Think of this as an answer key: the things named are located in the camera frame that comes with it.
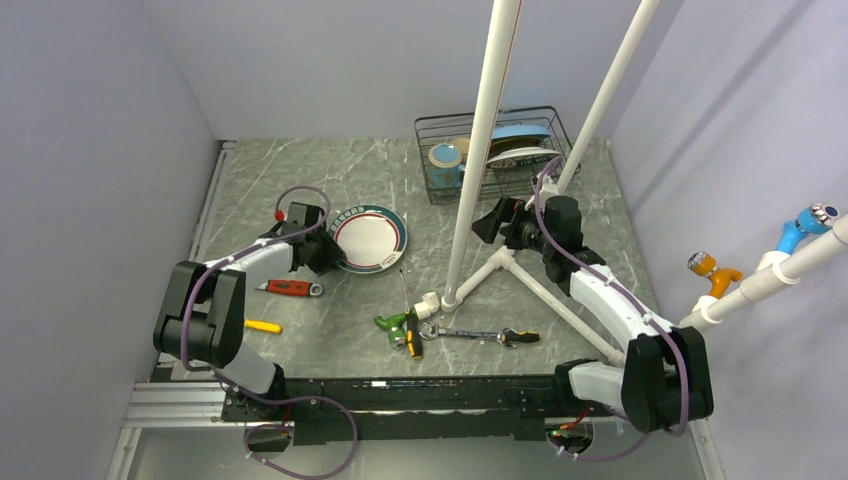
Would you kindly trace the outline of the red striped green rim plate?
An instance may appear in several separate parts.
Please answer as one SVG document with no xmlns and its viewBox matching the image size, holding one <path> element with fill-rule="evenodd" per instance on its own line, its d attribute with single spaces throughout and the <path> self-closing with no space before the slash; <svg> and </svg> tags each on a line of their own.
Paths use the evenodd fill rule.
<svg viewBox="0 0 848 480">
<path fill-rule="evenodd" d="M 381 273 L 396 264 L 406 251 L 409 233 L 393 210 L 362 204 L 342 211 L 327 227 L 343 250 L 337 266 L 349 273 Z"/>
</svg>

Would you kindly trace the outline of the blue butterfly mug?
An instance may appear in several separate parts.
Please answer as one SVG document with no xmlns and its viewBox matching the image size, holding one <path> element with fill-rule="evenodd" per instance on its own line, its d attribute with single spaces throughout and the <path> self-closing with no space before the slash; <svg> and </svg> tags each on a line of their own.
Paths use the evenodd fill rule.
<svg viewBox="0 0 848 480">
<path fill-rule="evenodd" d="M 464 178 L 463 154 L 451 143 L 439 143 L 428 151 L 427 184 L 437 197 L 451 197 L 461 191 Z"/>
</svg>

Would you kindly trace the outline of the green rimmed white plate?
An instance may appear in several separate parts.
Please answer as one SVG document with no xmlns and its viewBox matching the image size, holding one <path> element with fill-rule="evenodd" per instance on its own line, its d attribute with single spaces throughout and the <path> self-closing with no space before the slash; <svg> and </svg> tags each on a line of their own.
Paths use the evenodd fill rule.
<svg viewBox="0 0 848 480">
<path fill-rule="evenodd" d="M 543 147 L 522 147 L 500 153 L 486 162 L 490 169 L 513 169 L 525 166 L 547 163 L 551 159 L 561 157 L 558 150 Z"/>
</svg>

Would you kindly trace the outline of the white ceramic bowl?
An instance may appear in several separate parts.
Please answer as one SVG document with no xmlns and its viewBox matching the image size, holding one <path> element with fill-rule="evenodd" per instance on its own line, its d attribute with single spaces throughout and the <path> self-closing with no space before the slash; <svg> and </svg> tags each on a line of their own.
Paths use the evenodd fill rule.
<svg viewBox="0 0 848 480">
<path fill-rule="evenodd" d="M 460 162 L 465 163 L 470 149 L 470 139 L 467 137 L 455 138 L 452 140 L 451 144 L 459 152 Z"/>
</svg>

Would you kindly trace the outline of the blue plate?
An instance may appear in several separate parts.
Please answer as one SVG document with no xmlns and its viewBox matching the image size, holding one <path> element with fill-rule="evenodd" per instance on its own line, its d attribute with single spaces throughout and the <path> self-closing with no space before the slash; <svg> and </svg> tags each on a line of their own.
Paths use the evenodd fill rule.
<svg viewBox="0 0 848 480">
<path fill-rule="evenodd" d="M 523 137 L 546 139 L 550 137 L 550 131 L 542 125 L 516 124 L 495 128 L 491 139 L 497 142 Z"/>
</svg>

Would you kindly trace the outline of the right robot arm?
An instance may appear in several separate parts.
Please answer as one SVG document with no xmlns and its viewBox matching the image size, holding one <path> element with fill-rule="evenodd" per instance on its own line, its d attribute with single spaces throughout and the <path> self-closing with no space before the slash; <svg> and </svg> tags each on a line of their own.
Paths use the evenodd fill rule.
<svg viewBox="0 0 848 480">
<path fill-rule="evenodd" d="M 584 306 L 623 349 L 621 367 L 579 359 L 558 365 L 551 388 L 557 411 L 574 415 L 588 402 L 623 413 L 637 431 L 677 431 L 709 417 L 714 398 L 707 348 L 693 327 L 675 326 L 615 280 L 605 260 L 584 242 L 575 199 L 557 195 L 543 210 L 504 197 L 472 225 L 491 244 L 539 253 L 548 279 Z"/>
</svg>

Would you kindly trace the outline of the white pvc elbow fitting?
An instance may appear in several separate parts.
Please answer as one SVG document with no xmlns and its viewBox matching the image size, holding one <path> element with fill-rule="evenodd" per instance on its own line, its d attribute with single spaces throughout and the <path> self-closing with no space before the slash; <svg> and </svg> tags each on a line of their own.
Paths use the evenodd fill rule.
<svg viewBox="0 0 848 480">
<path fill-rule="evenodd" d="M 419 320 L 426 320 L 441 308 L 440 297 L 436 292 L 425 293 L 421 300 L 413 305 L 413 312 Z"/>
</svg>

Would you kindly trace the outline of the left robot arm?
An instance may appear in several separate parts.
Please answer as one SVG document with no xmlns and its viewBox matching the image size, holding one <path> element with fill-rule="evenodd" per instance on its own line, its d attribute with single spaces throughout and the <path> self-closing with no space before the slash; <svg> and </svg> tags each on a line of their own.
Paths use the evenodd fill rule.
<svg viewBox="0 0 848 480">
<path fill-rule="evenodd" d="M 344 252 L 326 229 L 326 211 L 294 202 L 277 223 L 244 249 L 206 263 L 182 261 L 172 270 L 153 331 L 154 348 L 205 367 L 221 382 L 248 395 L 248 407 L 264 420 L 287 406 L 281 366 L 243 340 L 247 294 L 301 267 L 323 275 Z"/>
</svg>

